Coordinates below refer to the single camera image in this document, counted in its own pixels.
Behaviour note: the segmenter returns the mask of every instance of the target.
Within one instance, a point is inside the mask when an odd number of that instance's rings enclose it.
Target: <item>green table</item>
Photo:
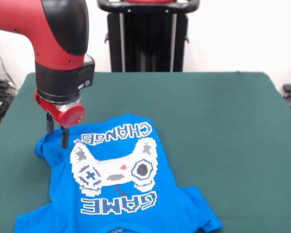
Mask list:
[[[0,126],[0,233],[49,200],[34,154],[46,114],[27,77]],[[291,110],[262,73],[97,73],[83,124],[153,120],[179,186],[196,185],[224,233],[291,233]]]

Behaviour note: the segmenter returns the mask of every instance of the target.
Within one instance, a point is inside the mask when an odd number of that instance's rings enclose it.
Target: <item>pixel art controller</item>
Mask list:
[[[134,182],[134,187],[141,192],[150,191],[158,170],[156,146],[153,138],[142,138],[131,154],[99,161],[86,145],[78,142],[70,155],[73,177],[88,197],[100,195],[103,186],[128,182]]]

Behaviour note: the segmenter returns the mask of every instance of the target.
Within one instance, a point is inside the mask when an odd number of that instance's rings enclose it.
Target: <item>cable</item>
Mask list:
[[[2,68],[3,68],[6,76],[8,76],[9,80],[13,83],[14,86],[16,86],[15,82],[13,81],[13,79],[11,78],[11,76],[8,74],[8,72],[6,71],[5,66],[4,66],[3,59],[2,59],[1,56],[0,56],[0,60],[1,60]]]

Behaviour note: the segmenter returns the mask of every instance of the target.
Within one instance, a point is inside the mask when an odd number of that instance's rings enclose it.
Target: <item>black equipment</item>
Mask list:
[[[98,0],[108,14],[112,72],[181,72],[187,40],[186,13],[199,0]]]

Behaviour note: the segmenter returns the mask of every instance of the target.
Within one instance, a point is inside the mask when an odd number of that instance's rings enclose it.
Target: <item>red object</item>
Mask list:
[[[66,111],[62,112],[58,110],[56,105],[41,99],[37,91],[34,93],[35,101],[48,113],[50,113],[55,121],[57,121],[61,126],[68,128],[73,125],[77,125],[85,116],[85,108],[80,104],[75,104],[68,108]]]
[[[33,45],[35,60],[42,66],[73,70],[83,65],[84,55],[71,55],[57,43],[41,0],[0,0],[0,30],[28,37]]]
[[[159,3],[170,3],[172,0],[127,0],[133,3],[143,3],[143,4],[159,4]]]

